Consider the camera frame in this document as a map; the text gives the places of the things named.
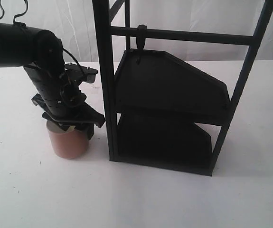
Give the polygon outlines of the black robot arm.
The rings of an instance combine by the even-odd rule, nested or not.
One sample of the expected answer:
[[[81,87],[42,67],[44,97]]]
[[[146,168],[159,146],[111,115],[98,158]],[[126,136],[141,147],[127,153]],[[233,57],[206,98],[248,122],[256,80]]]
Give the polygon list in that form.
[[[42,117],[64,131],[73,126],[91,139],[105,118],[85,102],[79,86],[94,83],[98,71],[77,60],[66,64],[63,52],[61,39],[49,30],[0,23],[0,67],[23,67],[38,91],[31,101],[43,109]]]

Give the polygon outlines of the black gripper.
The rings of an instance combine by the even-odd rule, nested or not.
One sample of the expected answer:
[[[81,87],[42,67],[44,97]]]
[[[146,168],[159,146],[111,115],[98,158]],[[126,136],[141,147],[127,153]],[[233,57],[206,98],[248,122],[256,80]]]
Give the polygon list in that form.
[[[56,123],[61,129],[75,126],[88,139],[94,135],[94,125],[103,126],[104,115],[85,102],[86,95],[80,91],[80,85],[70,79],[65,68],[56,77],[35,66],[23,68],[38,91],[32,102],[44,110],[43,118]]]

